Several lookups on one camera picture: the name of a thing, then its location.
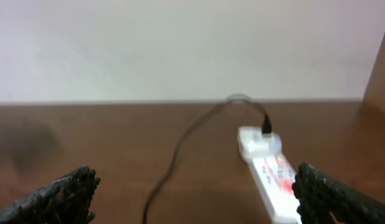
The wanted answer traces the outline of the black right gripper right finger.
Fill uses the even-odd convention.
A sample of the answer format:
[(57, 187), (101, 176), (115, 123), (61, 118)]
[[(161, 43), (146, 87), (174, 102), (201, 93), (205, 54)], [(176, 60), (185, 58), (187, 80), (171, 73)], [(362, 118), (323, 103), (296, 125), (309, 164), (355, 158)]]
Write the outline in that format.
[(385, 224), (385, 204), (316, 170), (299, 165), (292, 184), (303, 224)]

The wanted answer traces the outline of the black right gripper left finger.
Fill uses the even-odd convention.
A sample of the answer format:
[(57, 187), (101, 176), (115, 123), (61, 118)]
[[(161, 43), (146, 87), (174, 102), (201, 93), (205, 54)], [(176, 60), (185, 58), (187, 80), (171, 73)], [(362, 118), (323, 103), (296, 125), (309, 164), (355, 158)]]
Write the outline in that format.
[(87, 224), (95, 218), (90, 205), (101, 179), (82, 166), (0, 209), (0, 224)]

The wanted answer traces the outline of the white USB charger adapter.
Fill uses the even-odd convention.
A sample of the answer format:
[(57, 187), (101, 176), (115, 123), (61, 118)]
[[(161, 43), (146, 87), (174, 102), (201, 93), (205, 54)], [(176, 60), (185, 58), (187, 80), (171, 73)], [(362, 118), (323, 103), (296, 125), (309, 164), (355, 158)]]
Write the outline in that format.
[(277, 133), (263, 134), (260, 127), (238, 128), (239, 153), (245, 162), (282, 152), (281, 137)]

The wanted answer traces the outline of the white power strip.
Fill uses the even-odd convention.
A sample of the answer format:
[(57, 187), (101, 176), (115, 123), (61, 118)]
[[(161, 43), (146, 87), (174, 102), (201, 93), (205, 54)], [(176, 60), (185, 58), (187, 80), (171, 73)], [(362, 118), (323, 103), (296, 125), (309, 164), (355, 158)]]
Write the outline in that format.
[(295, 170), (286, 157), (282, 153), (257, 157), (248, 167), (271, 222), (301, 224), (297, 213), (300, 202), (292, 190)]

